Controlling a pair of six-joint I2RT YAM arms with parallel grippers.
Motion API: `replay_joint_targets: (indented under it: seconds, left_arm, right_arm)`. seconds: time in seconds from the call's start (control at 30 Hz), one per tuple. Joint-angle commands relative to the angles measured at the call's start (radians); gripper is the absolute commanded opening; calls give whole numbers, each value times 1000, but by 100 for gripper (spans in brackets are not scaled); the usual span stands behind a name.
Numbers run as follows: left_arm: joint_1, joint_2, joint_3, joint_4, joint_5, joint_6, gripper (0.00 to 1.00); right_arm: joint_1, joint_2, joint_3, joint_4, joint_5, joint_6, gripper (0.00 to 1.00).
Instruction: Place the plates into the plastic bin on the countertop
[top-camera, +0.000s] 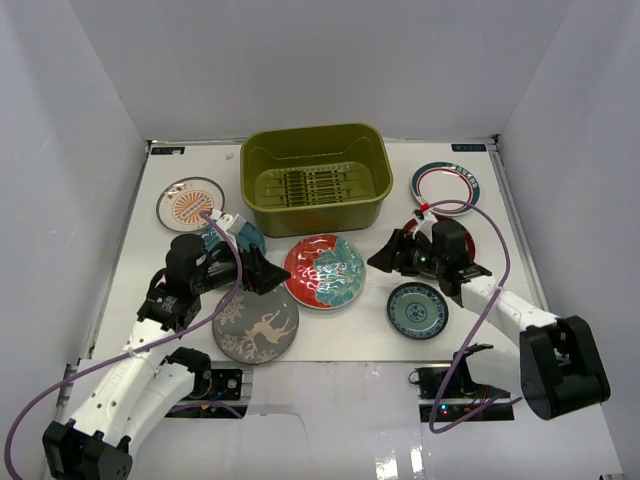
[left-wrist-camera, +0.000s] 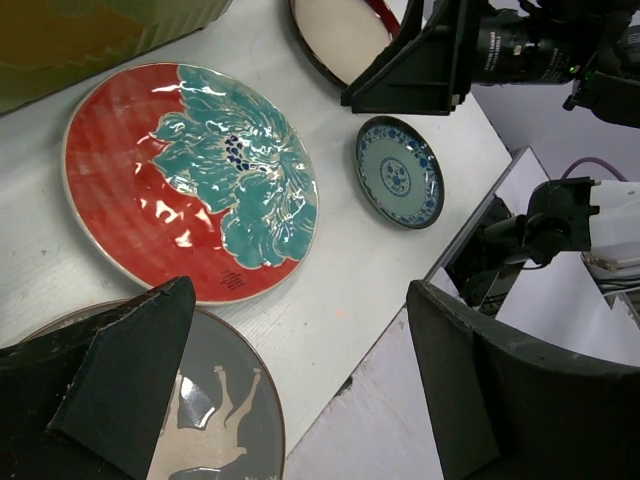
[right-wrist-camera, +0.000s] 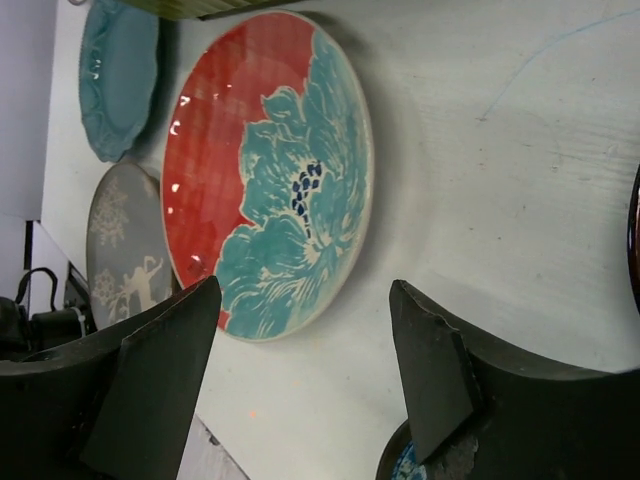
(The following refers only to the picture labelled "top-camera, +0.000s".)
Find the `grey deer plate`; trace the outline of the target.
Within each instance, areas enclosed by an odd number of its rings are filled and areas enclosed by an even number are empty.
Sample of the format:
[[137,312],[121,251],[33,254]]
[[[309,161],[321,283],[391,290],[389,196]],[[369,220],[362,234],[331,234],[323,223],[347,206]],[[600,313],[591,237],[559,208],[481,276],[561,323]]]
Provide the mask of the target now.
[[212,321],[214,341],[222,353],[247,365],[282,356],[298,327],[297,304],[282,286],[264,295],[240,290]]

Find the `red and teal plate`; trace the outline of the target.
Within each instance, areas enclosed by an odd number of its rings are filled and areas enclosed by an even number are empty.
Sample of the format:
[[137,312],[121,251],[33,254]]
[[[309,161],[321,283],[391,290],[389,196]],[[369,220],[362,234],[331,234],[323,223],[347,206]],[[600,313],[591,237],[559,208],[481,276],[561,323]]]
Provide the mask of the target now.
[[333,310],[352,302],[363,290],[367,267],[352,242],[335,234],[318,234],[298,241],[283,267],[291,277],[285,286],[300,304]]

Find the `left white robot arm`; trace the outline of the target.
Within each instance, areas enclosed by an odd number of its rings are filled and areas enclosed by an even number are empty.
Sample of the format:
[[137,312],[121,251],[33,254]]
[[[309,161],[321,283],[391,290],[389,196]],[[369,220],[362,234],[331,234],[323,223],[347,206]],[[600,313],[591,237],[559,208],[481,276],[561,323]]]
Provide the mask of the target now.
[[203,294],[227,284],[263,295],[290,278],[258,246],[220,242],[208,250],[197,234],[174,238],[152,278],[122,357],[65,422],[42,442],[55,479],[125,479],[135,449],[179,401],[211,390],[208,354],[182,346]]

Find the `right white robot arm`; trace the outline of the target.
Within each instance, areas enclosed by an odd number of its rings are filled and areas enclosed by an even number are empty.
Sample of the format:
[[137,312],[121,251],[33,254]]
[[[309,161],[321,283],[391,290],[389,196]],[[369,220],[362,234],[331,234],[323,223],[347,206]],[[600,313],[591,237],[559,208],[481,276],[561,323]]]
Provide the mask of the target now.
[[437,222],[430,236],[396,229],[367,262],[385,273],[433,275],[443,295],[509,338],[519,349],[511,390],[520,392],[539,418],[550,420],[610,398],[589,324],[579,316],[562,318],[542,310],[505,289],[471,259],[461,226]]

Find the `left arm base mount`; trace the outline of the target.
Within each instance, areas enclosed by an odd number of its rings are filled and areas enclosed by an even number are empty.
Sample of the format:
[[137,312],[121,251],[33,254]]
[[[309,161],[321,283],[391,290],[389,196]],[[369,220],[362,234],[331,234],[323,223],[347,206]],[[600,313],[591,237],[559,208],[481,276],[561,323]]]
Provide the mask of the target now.
[[181,400],[166,417],[241,419],[247,412],[251,380],[251,374],[239,368],[213,369],[201,389]]

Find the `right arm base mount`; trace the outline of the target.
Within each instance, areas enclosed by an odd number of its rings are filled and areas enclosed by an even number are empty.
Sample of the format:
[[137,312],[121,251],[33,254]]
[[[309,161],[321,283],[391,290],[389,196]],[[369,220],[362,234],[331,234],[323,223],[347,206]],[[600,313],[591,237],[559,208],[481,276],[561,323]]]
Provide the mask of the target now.
[[[451,366],[450,361],[435,362],[416,367],[408,382],[418,390],[418,409],[422,423],[428,423],[439,387]],[[514,421],[512,398],[508,391],[489,384],[475,382],[469,373],[466,360],[453,374],[436,413],[436,424],[448,424],[478,410],[493,397],[498,400],[471,418],[472,422]]]

